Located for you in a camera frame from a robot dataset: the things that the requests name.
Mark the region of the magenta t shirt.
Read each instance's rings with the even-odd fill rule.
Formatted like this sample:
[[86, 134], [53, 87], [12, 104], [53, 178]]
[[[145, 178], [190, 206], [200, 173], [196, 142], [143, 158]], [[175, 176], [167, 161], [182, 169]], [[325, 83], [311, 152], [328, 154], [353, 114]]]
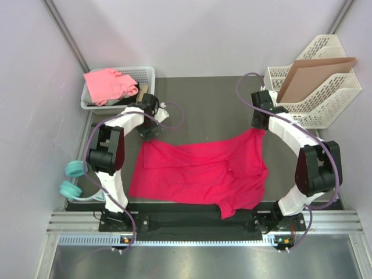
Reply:
[[262, 155], [265, 132], [250, 128], [237, 137], [198, 144], [144, 142], [129, 195], [193, 205], [217, 205], [222, 219], [253, 209], [269, 175]]

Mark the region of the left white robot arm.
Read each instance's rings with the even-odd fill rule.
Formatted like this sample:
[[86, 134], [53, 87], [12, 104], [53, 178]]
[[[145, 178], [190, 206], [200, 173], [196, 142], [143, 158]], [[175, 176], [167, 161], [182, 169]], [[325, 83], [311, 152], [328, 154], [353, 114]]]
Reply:
[[137, 130], [145, 141], [150, 141], [162, 131], [159, 123], [168, 116], [157, 97], [144, 94], [141, 101], [127, 105], [118, 115], [96, 125], [85, 159], [98, 177], [105, 197], [99, 231], [132, 229], [132, 217], [124, 211], [128, 198], [121, 179], [125, 159], [124, 137]]

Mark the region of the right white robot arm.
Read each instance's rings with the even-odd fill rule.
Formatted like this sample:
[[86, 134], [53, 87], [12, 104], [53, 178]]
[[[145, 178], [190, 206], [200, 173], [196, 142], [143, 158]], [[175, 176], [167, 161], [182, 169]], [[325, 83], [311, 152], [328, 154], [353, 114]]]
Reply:
[[276, 106], [275, 91], [251, 94], [254, 113], [251, 126], [269, 131], [297, 156], [295, 185], [271, 209], [272, 226], [285, 230], [305, 206], [342, 185], [341, 150], [335, 141], [323, 141], [305, 130], [282, 106]]

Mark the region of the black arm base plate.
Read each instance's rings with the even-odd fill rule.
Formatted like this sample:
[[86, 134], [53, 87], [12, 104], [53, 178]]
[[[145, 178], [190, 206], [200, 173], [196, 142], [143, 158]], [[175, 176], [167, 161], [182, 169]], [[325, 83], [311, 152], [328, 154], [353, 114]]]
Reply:
[[252, 210], [240, 209], [222, 219], [216, 205], [130, 203], [132, 229], [100, 232], [135, 232], [137, 240], [226, 241], [258, 240], [265, 234], [280, 232], [293, 236], [306, 230], [303, 214], [293, 219], [285, 230], [273, 227], [270, 213], [273, 206], [273, 203], [263, 202]]

